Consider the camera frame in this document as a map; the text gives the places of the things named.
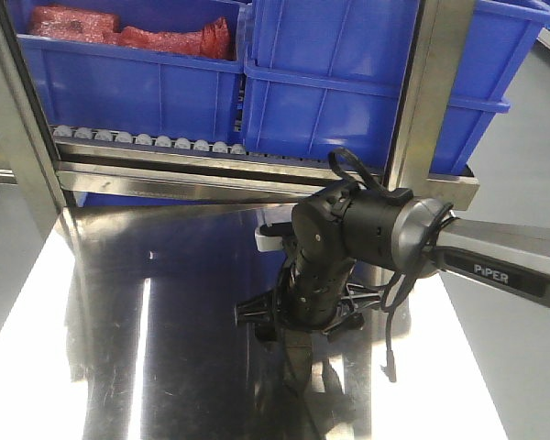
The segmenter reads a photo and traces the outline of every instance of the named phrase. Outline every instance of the robotic arm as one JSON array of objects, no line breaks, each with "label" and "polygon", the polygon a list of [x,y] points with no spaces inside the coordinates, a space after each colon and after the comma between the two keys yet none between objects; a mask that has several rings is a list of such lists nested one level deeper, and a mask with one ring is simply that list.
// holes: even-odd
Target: robotic arm
[{"label": "robotic arm", "polygon": [[[336,154],[362,181],[340,169]],[[277,339],[277,327],[330,337],[360,328],[364,308],[380,308],[388,314],[386,372],[395,381],[391,319],[422,276],[448,270],[550,307],[550,229],[456,218],[449,203],[388,192],[344,148],[329,159],[343,179],[294,206],[290,224],[256,232],[259,250],[284,248],[288,256],[275,289],[236,306],[236,321],[254,324],[259,339]],[[391,281],[351,283],[357,260],[394,271]]]}]

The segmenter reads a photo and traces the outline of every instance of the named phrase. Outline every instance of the reflective metal surface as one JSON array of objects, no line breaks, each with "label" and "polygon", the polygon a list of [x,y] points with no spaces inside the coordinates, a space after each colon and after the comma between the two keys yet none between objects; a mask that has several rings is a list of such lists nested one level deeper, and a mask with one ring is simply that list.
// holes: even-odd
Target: reflective metal surface
[{"label": "reflective metal surface", "polygon": [[393,135],[391,189],[418,193],[428,177],[476,0],[425,0]]},{"label": "reflective metal surface", "polygon": [[372,313],[314,337],[303,400],[282,385],[281,352],[233,306],[272,287],[281,254],[259,254],[254,229],[289,215],[66,210],[0,334],[0,439],[505,438],[436,277],[396,320],[396,384]]},{"label": "reflective metal surface", "polygon": [[[326,163],[150,148],[56,138],[56,164],[67,190],[239,203],[282,203],[315,193],[336,176]],[[468,209],[479,182],[474,177],[430,175],[418,195]]]},{"label": "reflective metal surface", "polygon": [[12,29],[0,2],[0,144],[27,200],[38,231],[47,237],[63,206],[72,204],[51,161],[57,151]]}]

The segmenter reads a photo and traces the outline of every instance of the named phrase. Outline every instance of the red packaged product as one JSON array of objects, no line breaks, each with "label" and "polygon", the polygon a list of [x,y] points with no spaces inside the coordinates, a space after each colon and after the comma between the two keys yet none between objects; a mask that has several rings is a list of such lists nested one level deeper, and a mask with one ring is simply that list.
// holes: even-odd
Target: red packaged product
[{"label": "red packaged product", "polygon": [[73,21],[82,23],[85,31],[117,32],[120,27],[120,17],[116,14],[62,5],[37,6],[33,9],[31,15],[32,27],[43,22],[71,23]]},{"label": "red packaged product", "polygon": [[71,41],[83,41],[86,43],[104,43],[105,36],[102,31],[84,32],[83,26],[79,22],[57,23],[45,21],[37,23],[30,31],[32,35],[39,37],[49,37],[51,39],[65,39]]},{"label": "red packaged product", "polygon": [[225,60],[230,46],[230,33],[223,17],[197,32],[154,33],[128,26],[120,33],[118,45]]}]

